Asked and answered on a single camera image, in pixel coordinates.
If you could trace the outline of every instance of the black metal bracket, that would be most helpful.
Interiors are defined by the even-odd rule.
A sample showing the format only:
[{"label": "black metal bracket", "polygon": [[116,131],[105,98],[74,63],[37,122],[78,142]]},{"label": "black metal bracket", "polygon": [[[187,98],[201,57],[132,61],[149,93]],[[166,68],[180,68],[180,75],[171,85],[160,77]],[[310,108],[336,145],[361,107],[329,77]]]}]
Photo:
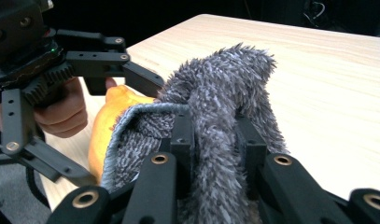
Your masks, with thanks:
[{"label": "black metal bracket", "polygon": [[[197,153],[191,146],[194,144],[191,140],[193,129],[188,115],[176,116],[172,138],[162,140],[160,152],[144,159],[136,181],[102,199],[89,197],[90,187],[79,188],[59,204],[48,223],[72,220],[82,223],[176,223],[176,200],[189,196],[186,190],[194,175],[193,165],[196,166]],[[265,143],[248,118],[239,115],[236,119],[238,149],[247,176],[247,195],[250,200],[259,201],[263,223],[380,224],[380,191],[356,189],[348,202],[330,194],[290,155],[267,153]],[[88,198],[89,207],[74,206],[76,197]]]},{"label": "black metal bracket", "polygon": [[93,95],[106,94],[106,77],[126,77],[127,85],[153,97],[163,80],[130,62],[121,37],[51,30],[31,56],[30,61],[24,60],[29,57],[26,55],[14,63],[0,65],[8,74],[0,76],[4,111],[2,152],[52,181],[62,176],[77,186],[94,184],[94,177],[86,169],[40,140],[34,106],[59,100],[55,96],[59,96],[60,86],[71,77],[84,77]]}]

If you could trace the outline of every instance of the gray fuzzy cloth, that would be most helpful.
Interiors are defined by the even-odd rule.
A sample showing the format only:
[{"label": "gray fuzzy cloth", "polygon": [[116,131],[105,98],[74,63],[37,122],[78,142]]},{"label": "gray fuzzy cloth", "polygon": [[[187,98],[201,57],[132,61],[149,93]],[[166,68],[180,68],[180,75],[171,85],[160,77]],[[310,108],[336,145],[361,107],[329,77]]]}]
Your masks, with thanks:
[{"label": "gray fuzzy cloth", "polygon": [[175,113],[188,108],[199,154],[190,196],[178,204],[180,223],[258,223],[246,196],[237,152],[235,114],[250,118],[272,152],[287,152],[265,84],[274,60],[264,50],[234,46],[180,66],[156,103],[135,105],[120,118],[107,149],[102,186],[131,182],[143,159],[171,136]]}]

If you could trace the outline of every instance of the human hand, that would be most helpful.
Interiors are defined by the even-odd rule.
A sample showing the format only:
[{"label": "human hand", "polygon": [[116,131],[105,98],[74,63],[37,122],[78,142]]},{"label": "human hand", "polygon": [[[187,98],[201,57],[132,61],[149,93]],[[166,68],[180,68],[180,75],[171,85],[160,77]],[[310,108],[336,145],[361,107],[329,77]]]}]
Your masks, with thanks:
[{"label": "human hand", "polygon": [[107,77],[106,78],[106,89],[110,89],[111,87],[116,87],[117,82],[114,80],[112,77]]},{"label": "human hand", "polygon": [[75,135],[88,124],[84,95],[77,77],[62,86],[62,99],[46,107],[35,107],[35,121],[46,133],[61,138]]}]

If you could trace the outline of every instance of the gear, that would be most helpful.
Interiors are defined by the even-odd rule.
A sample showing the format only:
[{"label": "gear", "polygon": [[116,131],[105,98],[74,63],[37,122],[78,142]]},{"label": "gear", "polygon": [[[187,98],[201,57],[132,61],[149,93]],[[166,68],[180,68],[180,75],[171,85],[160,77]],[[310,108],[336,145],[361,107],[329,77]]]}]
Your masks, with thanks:
[{"label": "gear", "polygon": [[37,76],[21,92],[30,105],[37,105],[47,96],[48,85],[42,76]]},{"label": "gear", "polygon": [[22,92],[31,105],[38,105],[44,102],[51,90],[60,86],[73,75],[74,67],[64,62],[34,78]]},{"label": "gear", "polygon": [[44,77],[48,83],[58,83],[70,79],[74,76],[74,74],[75,71],[73,65],[68,62],[64,62],[45,72]]}]

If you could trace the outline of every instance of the dark background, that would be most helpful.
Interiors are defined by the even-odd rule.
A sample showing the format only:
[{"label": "dark background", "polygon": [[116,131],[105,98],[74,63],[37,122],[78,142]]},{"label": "dark background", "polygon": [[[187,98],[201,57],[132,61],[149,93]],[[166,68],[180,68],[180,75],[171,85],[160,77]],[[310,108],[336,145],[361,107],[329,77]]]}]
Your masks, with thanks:
[{"label": "dark background", "polygon": [[[317,27],[303,15],[316,15]],[[45,24],[59,29],[98,32],[124,37],[127,46],[199,14],[268,21],[347,32],[379,35],[380,0],[54,0],[44,12]]]}]

